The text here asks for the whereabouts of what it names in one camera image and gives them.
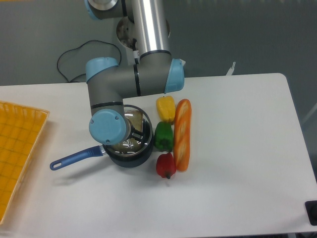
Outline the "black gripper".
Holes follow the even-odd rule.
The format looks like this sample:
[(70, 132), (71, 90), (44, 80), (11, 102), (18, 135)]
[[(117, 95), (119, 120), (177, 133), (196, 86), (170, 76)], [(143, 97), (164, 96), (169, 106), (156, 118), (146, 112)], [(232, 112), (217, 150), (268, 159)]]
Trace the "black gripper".
[(142, 141), (143, 136), (144, 134), (141, 131), (135, 129), (134, 126), (130, 122), (127, 123), (127, 132), (126, 132), (125, 140), (133, 138), (136, 141)]

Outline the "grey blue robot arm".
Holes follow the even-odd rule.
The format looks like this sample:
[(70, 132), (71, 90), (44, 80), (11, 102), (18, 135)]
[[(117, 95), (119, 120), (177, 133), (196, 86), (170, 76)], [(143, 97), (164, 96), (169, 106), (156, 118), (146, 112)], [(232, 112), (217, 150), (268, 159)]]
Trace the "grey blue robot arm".
[(87, 0), (85, 6), (93, 19), (131, 16), (135, 26), (138, 63), (124, 67), (114, 58), (101, 57), (86, 64), (92, 114), (89, 132), (97, 142), (114, 145), (132, 133), (123, 100), (181, 90), (183, 63), (170, 54), (162, 1)]

